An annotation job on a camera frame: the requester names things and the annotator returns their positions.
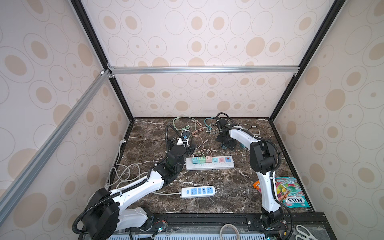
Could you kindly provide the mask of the teal charger plug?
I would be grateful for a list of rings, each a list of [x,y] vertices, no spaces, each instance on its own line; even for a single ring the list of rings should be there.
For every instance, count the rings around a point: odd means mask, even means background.
[[[192,158],[192,163],[193,164],[199,164],[200,163],[200,158],[199,157],[193,157]]]

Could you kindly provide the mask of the green charger plug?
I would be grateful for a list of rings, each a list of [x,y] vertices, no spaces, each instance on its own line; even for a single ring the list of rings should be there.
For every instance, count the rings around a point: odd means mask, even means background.
[[[206,163],[206,157],[205,156],[199,157],[199,163],[205,164]]]

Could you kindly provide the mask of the long white power strip pastel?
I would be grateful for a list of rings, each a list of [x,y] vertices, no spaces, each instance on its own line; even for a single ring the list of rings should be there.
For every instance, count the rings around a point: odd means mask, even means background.
[[[213,157],[212,163],[205,164],[193,164],[192,158],[186,158],[186,169],[188,171],[200,171],[200,170],[222,170],[222,169],[233,169],[235,162],[232,156],[219,156]]]

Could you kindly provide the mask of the short white power strip blue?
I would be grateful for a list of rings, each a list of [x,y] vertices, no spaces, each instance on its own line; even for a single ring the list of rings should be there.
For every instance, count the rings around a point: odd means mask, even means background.
[[[216,189],[213,186],[200,186],[200,187],[188,187],[182,188],[181,198],[205,198],[212,197],[216,194]]]

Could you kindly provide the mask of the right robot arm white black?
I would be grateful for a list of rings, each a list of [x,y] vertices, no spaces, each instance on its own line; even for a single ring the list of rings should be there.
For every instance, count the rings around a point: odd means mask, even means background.
[[[283,204],[278,199],[275,184],[275,173],[281,164],[277,146],[270,140],[255,136],[231,118],[217,116],[216,126],[219,130],[217,142],[230,150],[241,143],[249,150],[250,166],[258,176],[262,193],[261,222],[265,228],[271,228],[283,220]]]

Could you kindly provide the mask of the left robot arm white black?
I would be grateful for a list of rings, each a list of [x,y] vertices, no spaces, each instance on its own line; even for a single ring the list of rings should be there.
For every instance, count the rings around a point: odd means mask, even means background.
[[[111,191],[96,191],[86,209],[74,220],[72,231],[88,235],[92,240],[106,240],[116,231],[150,225],[153,221],[150,211],[129,207],[172,183],[183,170],[186,156],[194,152],[184,136],[167,146],[167,150],[164,159],[141,179]]]

